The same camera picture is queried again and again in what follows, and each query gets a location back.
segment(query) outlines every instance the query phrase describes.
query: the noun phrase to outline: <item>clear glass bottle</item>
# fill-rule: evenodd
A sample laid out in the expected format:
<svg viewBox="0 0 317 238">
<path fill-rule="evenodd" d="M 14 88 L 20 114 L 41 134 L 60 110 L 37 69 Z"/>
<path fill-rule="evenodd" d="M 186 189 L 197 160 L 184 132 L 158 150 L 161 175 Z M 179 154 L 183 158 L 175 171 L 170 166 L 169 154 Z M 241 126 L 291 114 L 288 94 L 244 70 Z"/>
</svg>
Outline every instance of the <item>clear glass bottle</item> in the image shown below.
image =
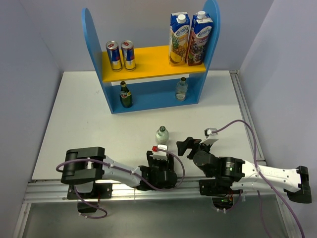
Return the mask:
<svg viewBox="0 0 317 238">
<path fill-rule="evenodd" d="M 188 84 L 186 83 L 186 78 L 182 77 L 176 85 L 177 100 L 184 101 L 186 99 L 187 89 L 188 89 Z"/>
<path fill-rule="evenodd" d="M 165 126 L 160 126 L 155 134 L 155 141 L 158 145 L 166 145 L 168 142 L 169 134 Z"/>
</svg>

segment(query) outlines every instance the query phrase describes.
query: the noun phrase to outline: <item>beverage container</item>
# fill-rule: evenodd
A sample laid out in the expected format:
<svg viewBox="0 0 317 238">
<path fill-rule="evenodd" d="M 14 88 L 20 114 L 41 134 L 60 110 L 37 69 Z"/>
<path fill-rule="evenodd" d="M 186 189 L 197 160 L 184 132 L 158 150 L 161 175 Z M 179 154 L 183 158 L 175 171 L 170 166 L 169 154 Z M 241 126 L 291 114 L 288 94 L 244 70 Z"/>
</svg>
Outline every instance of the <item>beverage container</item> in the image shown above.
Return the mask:
<svg viewBox="0 0 317 238">
<path fill-rule="evenodd" d="M 171 66 L 185 64 L 189 24 L 187 12 L 171 14 L 168 57 Z"/>
<path fill-rule="evenodd" d="M 165 126 L 160 126 L 155 134 L 155 141 L 158 145 L 166 145 L 168 142 L 169 133 Z"/>
<path fill-rule="evenodd" d="M 132 106 L 132 95 L 130 90 L 128 89 L 127 85 L 124 81 L 120 83 L 121 90 L 120 90 L 120 102 L 125 108 L 129 108 Z"/>
<path fill-rule="evenodd" d="M 187 89 L 188 89 L 188 84 L 186 83 L 186 78 L 182 77 L 176 85 L 177 100 L 184 101 L 186 99 Z"/>
<path fill-rule="evenodd" d="M 106 49 L 112 70 L 122 70 L 122 63 L 118 43 L 116 41 L 108 41 L 106 43 Z"/>
<path fill-rule="evenodd" d="M 203 63 L 212 28 L 213 21 L 209 14 L 199 11 L 193 16 L 186 55 L 186 61 L 189 66 Z"/>
<path fill-rule="evenodd" d="M 135 70 L 135 59 L 133 43 L 131 41 L 123 41 L 121 43 L 124 67 L 128 71 Z"/>
</svg>

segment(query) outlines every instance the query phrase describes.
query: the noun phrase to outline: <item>brand logo on carton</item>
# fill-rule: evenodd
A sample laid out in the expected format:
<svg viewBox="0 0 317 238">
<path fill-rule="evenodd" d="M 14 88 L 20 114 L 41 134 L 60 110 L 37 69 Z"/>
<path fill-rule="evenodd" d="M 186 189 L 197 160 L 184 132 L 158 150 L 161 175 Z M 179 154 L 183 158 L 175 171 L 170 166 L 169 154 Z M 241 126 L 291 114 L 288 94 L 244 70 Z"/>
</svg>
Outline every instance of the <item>brand logo on carton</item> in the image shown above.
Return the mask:
<svg viewBox="0 0 317 238">
<path fill-rule="evenodd" d="M 205 28 L 203 28 L 203 29 L 196 35 L 196 37 L 197 37 L 197 38 L 203 38 L 203 37 L 209 35 L 210 31 L 211 31 L 211 26 L 206 26 Z"/>
<path fill-rule="evenodd" d="M 174 34 L 175 34 L 175 36 L 179 37 L 179 36 L 186 34 L 188 31 L 189 31 L 189 25 L 183 25 Z"/>
</svg>

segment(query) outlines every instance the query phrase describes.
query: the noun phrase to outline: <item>can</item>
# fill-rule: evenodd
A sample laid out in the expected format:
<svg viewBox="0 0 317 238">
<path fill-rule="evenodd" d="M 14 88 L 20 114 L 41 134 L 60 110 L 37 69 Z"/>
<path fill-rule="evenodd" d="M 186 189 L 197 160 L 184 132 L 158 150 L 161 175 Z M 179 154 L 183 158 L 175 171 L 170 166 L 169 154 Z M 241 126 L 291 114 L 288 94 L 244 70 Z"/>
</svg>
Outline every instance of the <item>can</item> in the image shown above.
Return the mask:
<svg viewBox="0 0 317 238">
<path fill-rule="evenodd" d="M 124 67 L 128 71 L 135 70 L 135 59 L 133 43 L 131 41 L 123 41 L 121 43 Z"/>
<path fill-rule="evenodd" d="M 106 49 L 112 70 L 117 72 L 122 70 L 122 62 L 118 43 L 116 41 L 108 41 L 106 43 Z"/>
</svg>

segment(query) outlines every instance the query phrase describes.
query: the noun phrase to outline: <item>green glass bottle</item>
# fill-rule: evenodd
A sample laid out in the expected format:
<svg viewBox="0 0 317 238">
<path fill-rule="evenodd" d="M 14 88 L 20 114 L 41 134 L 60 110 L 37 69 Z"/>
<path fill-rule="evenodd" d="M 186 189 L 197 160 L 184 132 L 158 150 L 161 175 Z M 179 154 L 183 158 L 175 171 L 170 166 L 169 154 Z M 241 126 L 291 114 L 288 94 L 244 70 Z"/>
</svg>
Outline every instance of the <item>green glass bottle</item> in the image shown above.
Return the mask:
<svg viewBox="0 0 317 238">
<path fill-rule="evenodd" d="M 120 102 L 125 108 L 129 108 L 132 106 L 132 95 L 130 90 L 127 88 L 127 85 L 124 81 L 120 83 L 121 91 L 120 91 Z"/>
</svg>

